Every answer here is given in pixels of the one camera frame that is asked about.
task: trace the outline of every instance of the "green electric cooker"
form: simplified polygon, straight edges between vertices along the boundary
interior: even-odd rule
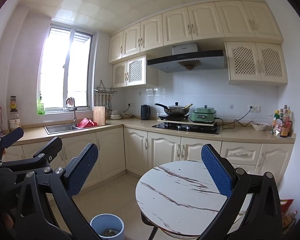
[[[196,108],[196,110],[192,112],[191,121],[213,124],[216,116],[217,116],[217,112],[214,110],[214,108],[205,105],[204,107]]]

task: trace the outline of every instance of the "metal screw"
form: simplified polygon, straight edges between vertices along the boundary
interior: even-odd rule
[[[56,169],[55,172],[56,172],[56,174],[61,174],[61,173],[63,173],[63,168],[59,167]]]
[[[235,172],[238,173],[238,174],[240,174],[240,175],[242,175],[242,174],[244,174],[244,169],[242,169],[242,168],[237,168],[237,169],[235,170]]]
[[[50,167],[45,167],[45,168],[43,169],[43,171],[44,171],[45,173],[48,173],[49,171],[51,171],[51,168],[50,168]]]
[[[27,177],[27,178],[31,178],[32,175],[33,175],[33,171],[29,171],[29,172],[27,173],[26,177]]]
[[[268,171],[268,172],[266,172],[266,176],[267,176],[268,178],[270,178],[270,179],[273,177],[272,173],[271,173],[271,172],[269,172],[269,171]]]

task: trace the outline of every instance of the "range hood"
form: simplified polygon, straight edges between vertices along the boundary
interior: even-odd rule
[[[226,67],[222,50],[198,51],[197,43],[173,46],[172,54],[150,59],[147,64],[166,73]]]

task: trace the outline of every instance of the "wall outlet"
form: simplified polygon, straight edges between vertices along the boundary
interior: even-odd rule
[[[250,109],[250,107],[252,107],[251,108],[251,113],[260,113],[261,112],[261,106],[248,106],[248,109]]]

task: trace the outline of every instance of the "blue gripper pad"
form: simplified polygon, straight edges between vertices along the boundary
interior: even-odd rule
[[[73,158],[68,163],[63,182],[69,198],[80,192],[98,156],[98,147],[93,143],[89,143],[78,157]]]
[[[220,194],[230,198],[232,194],[232,179],[220,161],[216,158],[212,149],[214,150],[212,145],[204,145],[201,149],[201,159],[216,184]]]

